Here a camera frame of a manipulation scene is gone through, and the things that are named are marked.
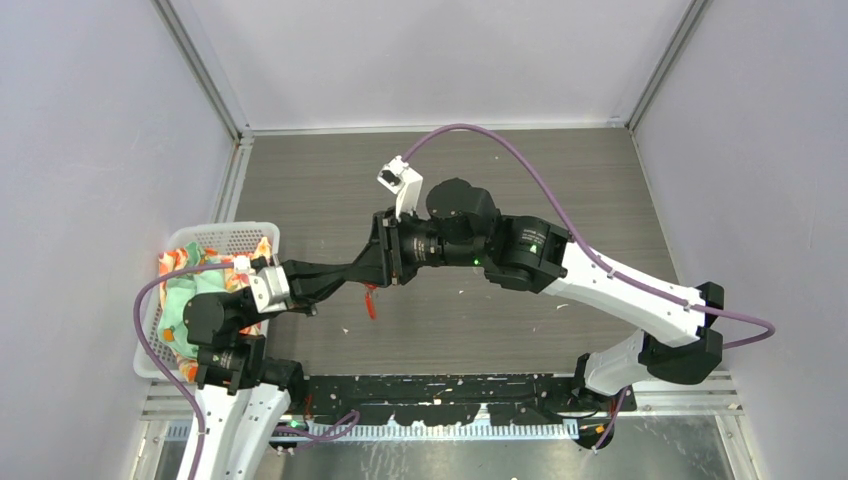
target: metal frame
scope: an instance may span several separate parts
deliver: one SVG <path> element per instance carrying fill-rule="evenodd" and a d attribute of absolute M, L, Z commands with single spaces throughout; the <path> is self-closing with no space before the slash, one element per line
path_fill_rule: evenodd
<path fill-rule="evenodd" d="M 747 423 L 747 417 L 716 416 L 716 425 L 727 452 L 733 476 L 738 479 L 762 478 L 751 449 L 751 442 L 744 433 L 747 427 L 742 426 Z"/>
<path fill-rule="evenodd" d="M 234 140 L 241 138 L 250 129 L 247 117 L 189 0 L 150 1 L 224 128 Z"/>
<path fill-rule="evenodd" d="M 565 130 L 583 128 L 624 128 L 624 122 L 610 119 L 598 122 L 551 122 L 551 123 L 482 123 L 489 130 Z M 279 137 L 291 135 L 338 135 L 355 133 L 426 133 L 443 125 L 400 125 L 391 127 L 338 127 L 304 129 L 254 130 L 257 137 Z"/>
<path fill-rule="evenodd" d="M 622 416 L 744 415 L 730 372 L 713 372 L 698 385 L 676 385 L 648 380 L 633 385 L 638 409 Z M 192 410 L 179 390 L 168 382 L 150 387 L 142 409 L 145 421 L 191 420 Z"/>
<path fill-rule="evenodd" d="M 687 8 L 686 13 L 683 14 L 683 19 L 677 26 L 677 30 L 674 32 L 674 35 L 672 35 L 671 42 L 668 44 L 668 47 L 666 47 L 662 59 L 660 59 L 660 63 L 657 64 L 657 68 L 651 75 L 648 85 L 645 86 L 645 90 L 639 97 L 639 101 L 636 103 L 636 108 L 633 109 L 633 114 L 630 115 L 630 119 L 625 124 L 627 129 L 631 132 L 635 131 L 639 126 L 639 122 L 642 121 L 642 118 L 645 116 L 645 112 L 648 111 L 648 108 L 654 101 L 654 97 L 668 76 L 668 73 L 671 71 L 672 67 L 674 67 L 674 64 L 677 63 L 680 53 L 686 47 L 686 44 L 689 42 L 689 38 L 692 36 L 692 32 L 694 32 L 698 27 L 701 17 L 711 3 L 712 0 L 692 0 L 689 4 L 689 8 Z"/>
<path fill-rule="evenodd" d="M 138 452 L 130 471 L 133 480 L 149 480 L 156 475 L 162 448 L 165 446 L 167 433 L 178 428 L 172 422 L 156 420 L 145 422 L 145 428 L 138 443 Z"/>
<path fill-rule="evenodd" d="M 244 175 L 247 172 L 247 162 L 253 151 L 253 135 L 247 132 L 245 136 L 233 144 L 230 161 L 224 173 L 224 180 L 219 190 L 218 200 L 213 210 L 214 223 L 232 222 L 236 217 L 238 200 L 244 186 Z"/>

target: gray table surface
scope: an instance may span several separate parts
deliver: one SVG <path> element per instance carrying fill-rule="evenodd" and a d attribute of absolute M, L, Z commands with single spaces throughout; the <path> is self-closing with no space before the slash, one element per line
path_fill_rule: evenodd
<path fill-rule="evenodd" d="M 536 166 L 584 237 L 599 251 L 664 280 L 674 270 L 629 134 L 623 129 L 507 131 Z M 238 220 L 281 231 L 281 258 L 351 261 L 371 214 L 394 202 L 379 168 L 420 134 L 259 137 L 247 167 Z M 468 132 L 449 133 L 412 160 L 429 188 L 460 177 L 488 189 L 505 214 L 559 223 L 539 188 L 507 152 Z M 342 287 L 306 318 L 272 321 L 268 354 L 302 362 L 307 374 L 572 372 L 634 328 L 564 298 L 502 290 L 473 269 L 422 269 L 382 289 L 372 321 L 359 284 Z"/>

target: floor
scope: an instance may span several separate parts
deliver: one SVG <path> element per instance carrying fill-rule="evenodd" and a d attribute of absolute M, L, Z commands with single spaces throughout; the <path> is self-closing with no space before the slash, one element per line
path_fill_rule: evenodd
<path fill-rule="evenodd" d="M 639 160 L 624 129 L 507 131 L 504 136 L 548 181 L 597 250 L 664 280 L 674 270 Z M 371 214 L 393 204 L 380 167 L 420 134 L 258 137 L 237 219 L 280 227 L 280 256 L 321 263 L 353 259 Z M 530 176 L 491 140 L 449 133 L 412 160 L 429 188 L 460 177 L 488 189 L 505 214 L 556 221 Z M 630 325 L 564 298 L 502 290 L 474 269 L 422 269 L 402 288 L 383 289 L 378 318 L 365 289 L 348 284 L 316 317 L 271 322 L 272 357 L 307 374 L 572 372 L 577 357 L 603 350 Z"/>
<path fill-rule="evenodd" d="M 266 451 L 257 480 L 729 480 L 714 417 L 623 417 L 595 456 L 568 440 L 336 442 L 294 456 Z"/>

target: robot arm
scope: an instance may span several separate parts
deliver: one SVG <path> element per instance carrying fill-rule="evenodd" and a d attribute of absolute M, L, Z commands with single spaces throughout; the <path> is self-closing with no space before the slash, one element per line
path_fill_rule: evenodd
<path fill-rule="evenodd" d="M 415 211 L 422 183 L 418 173 L 398 157 L 377 178 L 397 195 L 396 204 L 372 216 L 371 234 L 359 256 L 343 265 L 297 260 L 254 265 L 258 273 L 241 293 L 251 306 L 240 308 L 255 313 L 250 318 L 231 316 L 244 321 L 214 329 L 218 337 L 282 311 L 314 315 L 316 304 L 345 282 L 389 287 L 405 285 L 421 267 L 476 266 L 502 288 L 577 300 L 639 329 L 608 350 L 580 358 L 577 383 L 596 394 L 611 396 L 651 377 L 697 384 L 721 362 L 722 337 L 710 329 L 715 317 L 690 308 L 722 308 L 720 286 L 674 285 L 604 257 L 616 271 L 687 299 L 689 306 L 681 307 L 598 268 L 566 229 L 537 217 L 502 215 L 487 190 L 465 180 L 454 178 L 433 187 L 425 202 L 430 218 L 425 220 Z M 213 310 L 197 316 L 215 321 L 220 309 Z"/>
<path fill-rule="evenodd" d="M 421 176 L 396 157 L 377 178 L 397 195 L 394 213 L 401 224 L 418 221 L 415 206 Z M 674 285 L 604 257 L 615 271 L 655 289 L 673 291 L 689 305 L 667 302 L 598 268 L 567 230 L 536 217 L 501 215 L 489 192 L 464 180 L 434 187 L 426 208 L 430 233 L 400 244 L 402 254 L 413 253 L 402 255 L 407 263 L 479 265 L 486 279 L 503 288 L 577 300 L 638 327 L 618 345 L 579 359 L 575 377 L 582 387 L 611 396 L 652 377 L 697 384 L 721 363 L 722 337 L 710 329 L 715 317 L 690 308 L 705 304 L 723 308 L 720 286 Z"/>

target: cable connector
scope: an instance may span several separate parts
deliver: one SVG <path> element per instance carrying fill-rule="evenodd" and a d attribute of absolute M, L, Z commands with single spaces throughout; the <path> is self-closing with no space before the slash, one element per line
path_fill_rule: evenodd
<path fill-rule="evenodd" d="M 400 155 L 383 165 L 380 173 L 377 174 L 377 181 L 397 196 L 395 218 L 400 220 L 401 213 L 409 215 L 415 213 L 424 177 L 404 162 Z"/>
<path fill-rule="evenodd" d="M 235 258 L 233 258 L 233 269 L 237 274 L 250 273 L 250 257 L 247 255 L 236 255 Z"/>

